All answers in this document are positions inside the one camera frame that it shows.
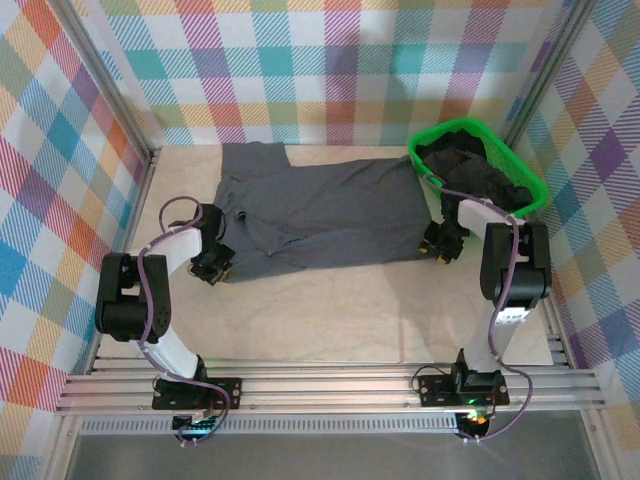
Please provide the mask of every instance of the marble surface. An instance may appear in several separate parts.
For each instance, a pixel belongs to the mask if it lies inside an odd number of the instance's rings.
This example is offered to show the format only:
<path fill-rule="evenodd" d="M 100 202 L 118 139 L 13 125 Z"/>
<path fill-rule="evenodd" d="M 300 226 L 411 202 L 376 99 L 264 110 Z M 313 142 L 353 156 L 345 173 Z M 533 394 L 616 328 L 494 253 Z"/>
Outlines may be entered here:
<path fill-rule="evenodd" d="M 292 165 L 389 158 L 404 147 L 288 146 Z M 211 201 L 220 181 L 222 148 L 165 147 L 151 183 L 134 248 L 160 233 L 158 211 L 177 195 Z M 439 201 L 425 198 L 434 219 Z M 167 209 L 167 223 L 190 218 L 188 202 Z M 478 281 L 482 245 L 465 244 L 450 265 L 432 260 L 298 272 L 211 287 L 172 275 L 172 325 L 205 358 L 359 362 L 450 362 L 469 341 L 484 308 Z M 132 356 L 104 338 L 101 356 Z M 519 327 L 505 360 L 551 364 L 539 311 Z"/>

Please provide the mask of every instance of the gray cloth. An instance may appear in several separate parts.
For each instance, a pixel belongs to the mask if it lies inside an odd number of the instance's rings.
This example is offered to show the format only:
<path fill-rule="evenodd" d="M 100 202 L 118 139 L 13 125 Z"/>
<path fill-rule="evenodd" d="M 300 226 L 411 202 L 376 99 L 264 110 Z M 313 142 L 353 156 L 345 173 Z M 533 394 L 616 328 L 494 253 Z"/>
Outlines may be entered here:
<path fill-rule="evenodd" d="M 214 203 L 229 281 L 421 258 L 431 216 L 408 157 L 292 167 L 283 144 L 223 146 Z"/>

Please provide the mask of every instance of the white floor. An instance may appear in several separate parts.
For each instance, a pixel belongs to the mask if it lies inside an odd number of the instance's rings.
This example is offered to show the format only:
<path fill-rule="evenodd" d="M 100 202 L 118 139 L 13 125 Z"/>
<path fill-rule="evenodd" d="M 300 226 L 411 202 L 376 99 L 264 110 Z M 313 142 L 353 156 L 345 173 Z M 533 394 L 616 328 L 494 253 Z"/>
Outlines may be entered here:
<path fill-rule="evenodd" d="M 390 158 L 404 147 L 290 146 L 292 165 Z M 213 200 L 222 148 L 165 147 L 153 178 L 134 248 L 160 233 L 158 211 L 177 195 Z M 439 201 L 425 192 L 432 215 Z M 167 223 L 190 218 L 188 202 L 170 207 Z M 450 265 L 432 260 L 316 270 L 211 287 L 171 277 L 172 325 L 204 358 L 359 362 L 451 362 L 473 335 L 485 300 L 478 281 L 482 245 L 468 240 Z M 551 364 L 546 332 L 532 312 L 507 350 L 514 364 Z M 105 338 L 100 356 L 136 356 Z"/>

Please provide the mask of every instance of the green laundry basket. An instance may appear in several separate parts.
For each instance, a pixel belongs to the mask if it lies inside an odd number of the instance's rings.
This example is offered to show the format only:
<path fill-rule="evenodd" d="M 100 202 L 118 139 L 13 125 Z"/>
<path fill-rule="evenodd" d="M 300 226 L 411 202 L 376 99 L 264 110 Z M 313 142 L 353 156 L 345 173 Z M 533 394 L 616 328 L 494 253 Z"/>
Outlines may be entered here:
<path fill-rule="evenodd" d="M 544 182 L 533 173 L 529 166 L 524 163 L 504 142 L 493 133 L 483 122 L 475 118 L 456 118 L 446 123 L 441 123 L 433 128 L 417 133 L 409 140 L 409 154 L 413 161 L 413 168 L 420 177 L 433 175 L 422 159 L 416 154 L 418 145 L 429 145 L 448 132 L 458 132 L 466 130 L 471 135 L 479 137 L 484 142 L 489 163 L 504 174 L 514 183 L 514 185 L 527 187 L 533 196 L 533 202 L 524 208 L 513 213 L 518 218 L 524 217 L 527 213 L 545 205 L 549 192 Z M 430 181 L 439 187 L 442 184 L 435 178 Z"/>

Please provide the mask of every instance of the purple cable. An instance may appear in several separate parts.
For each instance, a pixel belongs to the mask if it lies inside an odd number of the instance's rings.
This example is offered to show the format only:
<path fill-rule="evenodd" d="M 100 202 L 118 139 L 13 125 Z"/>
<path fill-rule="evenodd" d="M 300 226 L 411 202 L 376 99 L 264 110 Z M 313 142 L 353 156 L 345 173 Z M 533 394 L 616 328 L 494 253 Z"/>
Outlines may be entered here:
<path fill-rule="evenodd" d="M 164 226 L 164 222 L 162 221 L 164 210 L 165 210 L 165 208 L 167 206 L 169 206 L 170 204 L 172 204 L 174 202 L 177 202 L 178 200 L 190 200 L 190 201 L 194 202 L 196 204 L 196 206 L 197 206 L 198 211 L 197 211 L 196 216 L 195 216 L 195 218 L 193 220 L 188 221 L 185 225 L 182 225 L 182 226 L 176 228 L 175 230 L 167 231 L 165 226 Z M 169 238 L 172 235 L 175 235 L 177 233 L 183 232 L 183 231 L 187 230 L 188 228 L 193 227 L 196 224 L 196 222 L 198 222 L 201 218 L 202 218 L 202 204 L 198 200 L 196 200 L 195 198 L 190 197 L 188 195 L 181 195 L 179 197 L 175 197 L 175 198 L 172 198 L 171 200 L 169 200 L 167 203 L 165 203 L 160 208 L 160 213 L 158 215 L 158 221 L 160 222 L 160 229 L 163 232 L 162 235 L 160 235 L 159 237 L 154 238 L 153 240 L 151 240 L 151 242 L 149 242 L 149 244 L 146 247 L 144 247 L 142 250 L 140 250 L 140 253 L 138 254 L 138 261 L 137 261 L 138 272 L 140 274 L 140 285 L 142 286 L 142 289 L 144 290 L 145 297 L 147 299 L 147 319 L 145 321 L 144 331 L 142 333 L 142 336 L 140 337 L 140 341 L 138 342 L 138 346 L 140 347 L 140 350 L 142 350 L 142 353 L 144 354 L 145 358 L 149 361 L 149 363 L 151 363 L 151 365 L 153 365 L 156 369 L 158 369 L 161 372 L 163 372 L 169 378 L 172 378 L 172 379 L 177 380 L 179 382 L 188 383 L 189 385 L 195 385 L 196 387 L 210 388 L 211 390 L 214 390 L 215 392 L 217 392 L 224 399 L 224 402 L 225 402 L 225 408 L 223 410 L 222 416 L 218 419 L 218 421 L 216 422 L 216 424 L 213 427 L 213 429 L 210 432 L 208 432 L 206 435 L 201 437 L 199 440 L 197 440 L 197 441 L 196 440 L 191 440 L 191 441 L 186 440 L 182 436 L 182 429 L 178 430 L 178 439 L 180 440 L 182 446 L 184 446 L 186 443 L 192 443 L 194 446 L 197 446 L 198 443 L 205 442 L 206 440 L 211 438 L 213 436 L 213 434 L 220 428 L 220 426 L 224 423 L 225 419 L 227 418 L 227 415 L 229 414 L 229 408 L 231 406 L 231 399 L 229 398 L 229 394 L 227 394 L 227 392 L 224 389 L 218 387 L 217 385 L 212 385 L 210 383 L 205 383 L 205 382 L 199 382 L 197 380 L 193 380 L 191 378 L 186 378 L 186 377 L 183 377 L 181 375 L 176 375 L 173 372 L 166 371 L 162 365 L 160 365 L 158 362 L 156 362 L 153 359 L 153 357 L 151 357 L 147 353 L 147 349 L 146 349 L 144 344 L 147 341 L 147 339 L 149 338 L 149 334 L 151 333 L 151 328 L 153 326 L 153 297 L 151 296 L 151 288 L 149 286 L 149 280 L 147 278 L 147 274 L 144 271 L 144 265 L 142 263 L 142 259 L 149 252 L 149 250 L 151 250 L 154 246 L 158 245 L 159 243 L 161 243 L 162 241 L 166 240 L 167 238 Z"/>
<path fill-rule="evenodd" d="M 437 175 L 425 175 L 424 178 L 427 178 L 427 180 L 435 179 L 441 182 L 443 185 L 446 185 L 444 180 L 442 180 Z M 522 407 L 520 407 L 520 410 L 518 410 L 518 413 L 516 413 L 516 415 L 504 427 L 482 437 L 482 440 L 489 440 L 491 438 L 497 437 L 498 435 L 506 432 L 509 428 L 511 428 L 513 424 L 516 423 L 520 419 L 520 417 L 522 417 L 525 410 L 529 406 L 529 403 L 531 403 L 531 397 L 533 396 L 533 380 L 531 379 L 531 376 L 529 376 L 527 372 L 524 372 L 517 368 L 510 367 L 509 365 L 505 364 L 504 361 L 502 360 L 502 357 L 500 357 L 500 354 L 498 353 L 498 350 L 496 349 L 495 343 L 493 341 L 493 330 L 495 329 L 496 322 L 498 320 L 498 315 L 500 315 L 500 312 L 502 311 L 502 309 L 507 303 L 507 296 L 509 295 L 509 290 L 511 289 L 511 283 L 513 282 L 513 274 L 515 272 L 516 263 L 518 261 L 518 245 L 520 243 L 520 231 L 518 229 L 518 222 L 515 220 L 515 218 L 513 218 L 512 215 L 508 214 L 507 212 L 502 210 L 500 207 L 497 207 L 496 205 L 494 205 L 488 200 L 482 200 L 481 198 L 474 197 L 473 195 L 469 195 L 468 193 L 457 192 L 455 190 L 449 190 L 447 188 L 439 187 L 438 185 L 435 185 L 431 181 L 427 183 L 431 188 L 439 191 L 440 193 L 454 195 L 456 197 L 464 198 L 464 199 L 479 203 L 480 205 L 484 205 L 488 209 L 496 212 L 501 217 L 504 217 L 505 220 L 507 220 L 513 227 L 513 246 L 511 247 L 511 257 L 509 258 L 509 267 L 507 269 L 507 276 L 505 277 L 504 288 L 502 289 L 502 293 L 500 294 L 500 297 L 498 298 L 498 302 L 496 303 L 496 308 L 493 311 L 493 315 L 491 315 L 491 321 L 489 322 L 489 331 L 487 332 L 487 340 L 489 342 L 489 350 L 491 350 L 491 354 L 498 362 L 498 365 L 500 365 L 500 367 L 504 368 L 505 370 L 511 373 L 515 373 L 517 375 L 521 375 L 522 377 L 524 377 L 525 380 L 527 381 L 528 389 L 527 389 L 527 397 L 522 403 Z M 479 438 L 473 438 L 468 435 L 467 437 L 477 440 L 478 442 L 480 441 Z"/>

